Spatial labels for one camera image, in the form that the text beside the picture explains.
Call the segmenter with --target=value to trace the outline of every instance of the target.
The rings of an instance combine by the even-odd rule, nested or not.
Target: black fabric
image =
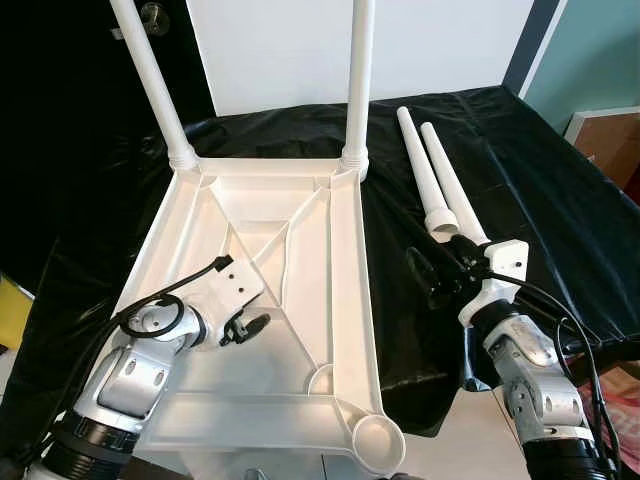
[[[429,434],[460,384],[455,309],[429,312],[405,252],[430,249],[395,110],[433,122],[487,235],[529,242],[528,279],[609,342],[640,332],[640,210],[502,87],[372,102],[362,186],[378,366],[385,409]],[[344,105],[312,105],[192,124],[202,155],[336,157]],[[106,321],[170,172],[158,137],[110,137],[49,258],[0,407],[0,454],[32,441],[75,355]],[[489,383],[494,372],[479,355]]]

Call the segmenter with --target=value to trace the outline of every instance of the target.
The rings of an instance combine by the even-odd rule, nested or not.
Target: white tube
[[[438,241],[446,241],[449,238],[440,234],[447,233],[450,237],[452,234],[457,233],[458,221],[455,214],[447,207],[447,203],[442,196],[442,190],[440,190],[438,180],[433,173],[429,158],[427,158],[427,154],[422,148],[422,142],[416,127],[413,125],[409,110],[407,110],[407,107],[400,107],[397,113],[404,144],[409,153],[413,175],[416,177],[418,192],[426,215],[424,225],[433,238]]]
[[[340,168],[342,170],[358,170],[360,181],[365,179],[369,168],[367,118],[369,115],[374,18],[375,0],[353,1],[347,138],[342,149]]]
[[[111,7],[167,142],[169,164],[176,170],[194,168],[197,156],[184,134],[133,0],[111,0]]]
[[[458,176],[449,162],[447,153],[442,148],[433,125],[425,122],[420,127],[420,130],[422,131],[424,143],[427,145],[431,163],[438,176],[440,188],[444,192],[449,208],[453,210],[458,219],[460,233],[471,239],[476,245],[488,242],[489,239],[485,235],[462,185],[460,185],[460,180],[458,180]]]

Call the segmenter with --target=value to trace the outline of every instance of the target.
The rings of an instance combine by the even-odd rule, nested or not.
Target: yellow object
[[[33,301],[15,284],[0,278],[0,345],[17,350]]]

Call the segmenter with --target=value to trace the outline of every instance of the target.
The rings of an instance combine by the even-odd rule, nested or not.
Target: black tablecloth
[[[430,312],[405,260],[428,250],[395,110],[431,121],[487,235],[529,243],[528,279],[609,343],[640,332],[640,210],[502,87],[372,102],[362,186],[378,366],[387,413],[428,433],[460,384],[455,312]],[[310,105],[188,128],[203,156],[337,157],[346,107]],[[156,135],[114,134],[72,192],[0,407],[0,455],[32,441],[70,365],[111,314],[170,178]],[[491,368],[478,356],[491,383]]]

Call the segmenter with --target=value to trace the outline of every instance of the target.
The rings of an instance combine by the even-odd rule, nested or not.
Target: pink fabric
[[[600,385],[609,416],[618,433],[620,457],[634,472],[640,474],[640,380],[621,368],[614,368],[600,376]],[[589,420],[593,419],[591,386],[579,389]],[[603,438],[611,445],[607,429],[602,425]]]

